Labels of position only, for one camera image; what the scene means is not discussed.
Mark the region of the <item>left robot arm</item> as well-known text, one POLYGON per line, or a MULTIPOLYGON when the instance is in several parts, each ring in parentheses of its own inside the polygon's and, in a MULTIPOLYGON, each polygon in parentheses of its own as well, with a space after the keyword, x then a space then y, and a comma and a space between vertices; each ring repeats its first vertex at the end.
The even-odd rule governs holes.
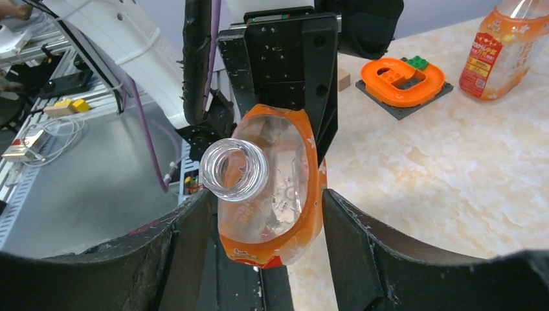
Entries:
POLYGON ((235 129, 234 110, 211 88, 223 58, 240 113, 264 103, 303 109, 323 160, 338 128, 337 55, 380 59, 394 38, 403 1, 186 1, 183 48, 174 50, 136 1, 46 1, 136 80, 201 159, 235 129))

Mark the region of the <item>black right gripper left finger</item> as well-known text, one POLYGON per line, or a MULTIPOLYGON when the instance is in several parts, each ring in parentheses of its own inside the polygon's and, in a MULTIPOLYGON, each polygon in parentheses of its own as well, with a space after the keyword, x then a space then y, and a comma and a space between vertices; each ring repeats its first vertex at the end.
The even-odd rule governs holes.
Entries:
POLYGON ((2 310, 195 310, 214 199, 176 210, 84 253, 1 254, 2 310))

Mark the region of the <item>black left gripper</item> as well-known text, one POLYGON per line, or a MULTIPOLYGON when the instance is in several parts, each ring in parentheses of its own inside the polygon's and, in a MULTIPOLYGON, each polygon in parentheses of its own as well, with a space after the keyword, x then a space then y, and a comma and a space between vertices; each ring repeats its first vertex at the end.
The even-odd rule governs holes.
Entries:
MULTIPOLYGON (((203 120, 209 72, 212 2, 186 0, 183 23, 183 110, 203 120)), ((338 130, 336 86, 339 20, 334 13, 248 16, 217 38, 240 115, 256 104, 304 109, 320 126, 318 165, 338 130)))

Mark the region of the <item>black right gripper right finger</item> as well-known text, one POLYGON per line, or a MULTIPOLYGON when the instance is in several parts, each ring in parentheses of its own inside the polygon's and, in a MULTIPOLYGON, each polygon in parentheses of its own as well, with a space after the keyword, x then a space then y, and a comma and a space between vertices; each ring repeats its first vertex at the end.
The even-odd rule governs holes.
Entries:
POLYGON ((322 194, 339 310, 547 310, 548 252, 480 259, 437 248, 322 194))

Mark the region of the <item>orange tea bottle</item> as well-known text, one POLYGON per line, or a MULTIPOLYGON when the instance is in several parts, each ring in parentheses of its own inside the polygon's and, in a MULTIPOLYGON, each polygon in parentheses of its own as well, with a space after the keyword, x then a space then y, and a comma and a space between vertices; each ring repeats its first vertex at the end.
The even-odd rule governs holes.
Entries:
POLYGON ((481 22, 459 79, 477 100, 503 97, 548 44, 548 1, 501 1, 481 22))
POLYGON ((326 164, 303 109, 254 106, 206 149, 199 181, 218 199, 219 238, 235 262, 291 265, 322 229, 326 164))

